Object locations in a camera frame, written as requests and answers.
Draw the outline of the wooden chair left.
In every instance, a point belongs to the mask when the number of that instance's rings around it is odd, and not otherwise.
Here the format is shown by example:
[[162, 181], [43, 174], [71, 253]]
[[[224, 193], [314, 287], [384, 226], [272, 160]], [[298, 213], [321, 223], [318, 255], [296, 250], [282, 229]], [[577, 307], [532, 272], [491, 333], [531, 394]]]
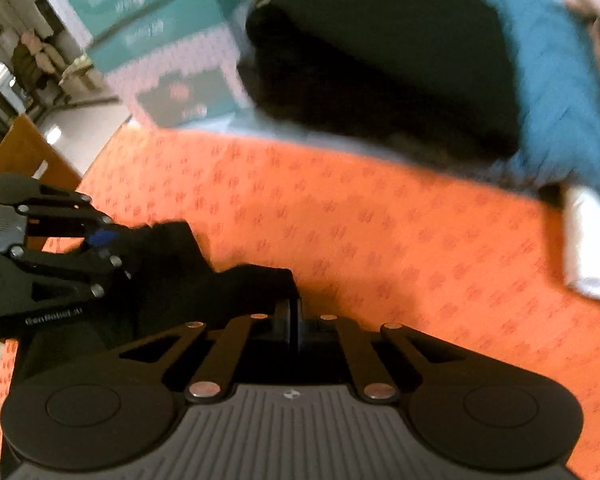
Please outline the wooden chair left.
[[91, 201], [76, 192], [81, 180], [31, 119], [18, 116], [0, 144], [0, 254], [84, 236]]

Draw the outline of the orange flower-pattern table mat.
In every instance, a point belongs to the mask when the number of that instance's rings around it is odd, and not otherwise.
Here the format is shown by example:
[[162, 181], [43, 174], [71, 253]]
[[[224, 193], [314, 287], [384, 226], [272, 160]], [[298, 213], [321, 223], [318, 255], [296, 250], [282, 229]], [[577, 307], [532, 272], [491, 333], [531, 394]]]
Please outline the orange flower-pattern table mat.
[[394, 321], [554, 378], [600, 479], [600, 304], [562, 284], [562, 216], [414, 167], [202, 131], [119, 130], [81, 188], [134, 226], [183, 219], [220, 270], [291, 270], [312, 313]]

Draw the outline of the black folded clothes pile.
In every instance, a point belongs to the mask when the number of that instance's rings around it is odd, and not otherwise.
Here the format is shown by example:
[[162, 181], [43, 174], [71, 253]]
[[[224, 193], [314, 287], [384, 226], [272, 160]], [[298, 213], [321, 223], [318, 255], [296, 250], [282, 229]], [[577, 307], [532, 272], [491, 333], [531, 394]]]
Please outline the black folded clothes pile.
[[518, 150], [513, 64], [480, 0], [268, 0], [246, 32], [273, 114], [463, 158]]

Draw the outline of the lower teal pink carton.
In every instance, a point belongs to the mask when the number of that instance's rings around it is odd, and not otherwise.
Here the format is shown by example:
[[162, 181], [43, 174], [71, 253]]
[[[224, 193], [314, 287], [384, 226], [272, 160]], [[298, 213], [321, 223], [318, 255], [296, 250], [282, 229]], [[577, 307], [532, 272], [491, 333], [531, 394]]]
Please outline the lower teal pink carton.
[[173, 128], [252, 105], [238, 72], [252, 0], [168, 0], [88, 49], [134, 118]]

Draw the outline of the white quilted jacket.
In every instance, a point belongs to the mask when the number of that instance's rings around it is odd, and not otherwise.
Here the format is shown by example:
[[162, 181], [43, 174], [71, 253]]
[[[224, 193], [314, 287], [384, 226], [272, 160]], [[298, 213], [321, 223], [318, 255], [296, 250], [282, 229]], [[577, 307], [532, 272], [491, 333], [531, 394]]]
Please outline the white quilted jacket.
[[600, 196], [580, 185], [565, 188], [562, 196], [565, 284], [600, 301]]

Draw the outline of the teal knitted sweater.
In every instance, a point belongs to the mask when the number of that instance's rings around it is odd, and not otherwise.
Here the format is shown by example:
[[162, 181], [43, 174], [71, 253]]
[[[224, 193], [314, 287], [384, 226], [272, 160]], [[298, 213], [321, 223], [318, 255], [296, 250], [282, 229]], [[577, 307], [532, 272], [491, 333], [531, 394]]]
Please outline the teal knitted sweater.
[[560, 0], [482, 0], [514, 63], [517, 153], [484, 175], [510, 188], [580, 184], [600, 194], [600, 70], [585, 24]]

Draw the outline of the black sweater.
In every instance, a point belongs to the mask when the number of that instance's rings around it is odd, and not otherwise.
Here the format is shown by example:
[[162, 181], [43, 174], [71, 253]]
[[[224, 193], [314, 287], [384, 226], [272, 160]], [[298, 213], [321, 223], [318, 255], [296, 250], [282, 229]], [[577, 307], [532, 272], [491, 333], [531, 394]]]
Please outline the black sweater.
[[22, 337], [14, 385], [188, 322], [219, 330], [232, 318], [273, 314], [280, 302], [300, 298], [288, 269], [245, 263], [214, 270], [185, 221], [120, 228], [111, 246], [131, 274], [129, 283], [87, 315], [44, 325]]

